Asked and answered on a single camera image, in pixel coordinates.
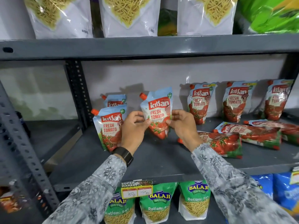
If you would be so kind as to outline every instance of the wristwatch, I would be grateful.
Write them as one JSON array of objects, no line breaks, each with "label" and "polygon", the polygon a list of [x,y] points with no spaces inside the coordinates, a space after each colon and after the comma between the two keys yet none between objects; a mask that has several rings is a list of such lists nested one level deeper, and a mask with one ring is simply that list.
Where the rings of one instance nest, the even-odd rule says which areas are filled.
[{"label": "wristwatch", "polygon": [[127,163],[127,167],[130,166],[130,164],[134,159],[131,153],[128,150],[126,150],[124,147],[117,147],[115,150],[113,150],[112,154],[120,155]]}]

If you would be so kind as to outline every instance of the patterned sleeve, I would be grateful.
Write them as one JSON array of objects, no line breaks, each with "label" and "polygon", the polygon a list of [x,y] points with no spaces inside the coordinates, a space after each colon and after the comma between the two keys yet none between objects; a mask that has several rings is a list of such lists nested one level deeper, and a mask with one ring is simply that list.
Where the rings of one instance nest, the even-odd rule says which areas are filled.
[{"label": "patterned sleeve", "polygon": [[43,224],[98,224],[126,168],[121,158],[110,155],[88,179],[73,189]]},{"label": "patterned sleeve", "polygon": [[226,162],[207,143],[197,147],[191,156],[230,224],[297,224],[257,187],[252,177]]}]

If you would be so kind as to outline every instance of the metal rack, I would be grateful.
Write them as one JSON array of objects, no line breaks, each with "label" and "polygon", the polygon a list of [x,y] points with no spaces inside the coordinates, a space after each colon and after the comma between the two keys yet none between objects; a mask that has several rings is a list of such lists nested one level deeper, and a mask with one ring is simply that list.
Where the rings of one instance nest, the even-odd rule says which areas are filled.
[{"label": "metal rack", "polygon": [[[296,79],[299,72],[298,40],[298,34],[282,34],[0,41],[0,61],[65,60],[65,73],[78,114],[78,120],[27,122],[32,131],[32,138],[28,139],[0,84],[0,130],[3,131],[0,137],[0,184],[11,186],[23,206],[20,214],[35,212],[38,214],[35,218],[39,220],[31,223],[38,223],[57,208],[59,200],[55,192],[72,190],[109,156],[101,149],[92,123],[92,106],[81,60],[289,53],[280,78]],[[209,131],[220,122],[221,119],[211,118],[198,129]],[[42,164],[80,129],[83,135],[48,177]],[[178,145],[176,139],[173,131],[162,142],[147,135],[123,180],[153,179],[154,183],[163,183],[201,178],[189,152]],[[243,147],[242,160],[228,161],[248,174],[284,172],[299,165],[293,159],[297,147],[287,143],[282,143],[281,151],[263,150],[246,143]],[[146,161],[145,157],[153,154],[155,159]],[[37,199],[39,195],[46,205]]]}]

